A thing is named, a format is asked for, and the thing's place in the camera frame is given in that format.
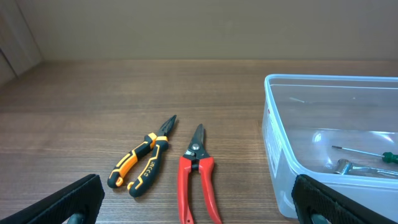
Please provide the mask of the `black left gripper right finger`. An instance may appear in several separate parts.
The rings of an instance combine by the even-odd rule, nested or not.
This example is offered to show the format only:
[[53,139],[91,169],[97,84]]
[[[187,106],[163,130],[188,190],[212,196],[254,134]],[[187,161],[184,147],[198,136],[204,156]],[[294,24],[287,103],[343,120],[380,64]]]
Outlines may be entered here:
[[305,174],[296,176],[291,196],[301,224],[397,224]]

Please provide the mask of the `silver socket wrench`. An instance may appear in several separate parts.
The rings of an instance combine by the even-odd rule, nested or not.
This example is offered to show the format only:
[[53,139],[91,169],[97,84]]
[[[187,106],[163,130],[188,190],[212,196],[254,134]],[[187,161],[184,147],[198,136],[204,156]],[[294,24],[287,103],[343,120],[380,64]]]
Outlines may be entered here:
[[336,166],[331,170],[331,173],[338,175],[357,175],[364,177],[397,179],[396,171],[364,166],[347,159],[339,159]]

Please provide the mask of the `green handled screwdriver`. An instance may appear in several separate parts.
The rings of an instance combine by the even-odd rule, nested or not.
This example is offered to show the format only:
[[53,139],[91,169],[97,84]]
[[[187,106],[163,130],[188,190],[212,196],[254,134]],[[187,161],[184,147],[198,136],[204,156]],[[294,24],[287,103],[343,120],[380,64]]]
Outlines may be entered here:
[[395,163],[395,164],[398,163],[397,154],[393,154],[392,152],[383,152],[382,154],[376,154],[373,152],[360,151],[357,149],[351,149],[351,148],[341,147],[341,146],[332,146],[332,148],[341,149],[341,150],[345,150],[345,151],[351,151],[351,152],[357,152],[357,153],[366,154],[369,156],[381,157],[382,161],[385,163]]

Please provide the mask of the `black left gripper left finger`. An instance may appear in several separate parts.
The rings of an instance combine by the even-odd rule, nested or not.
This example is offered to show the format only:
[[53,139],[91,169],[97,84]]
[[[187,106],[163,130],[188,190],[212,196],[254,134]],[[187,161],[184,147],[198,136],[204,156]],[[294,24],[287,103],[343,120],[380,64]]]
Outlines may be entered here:
[[105,193],[98,174],[89,174],[1,223],[95,223]]

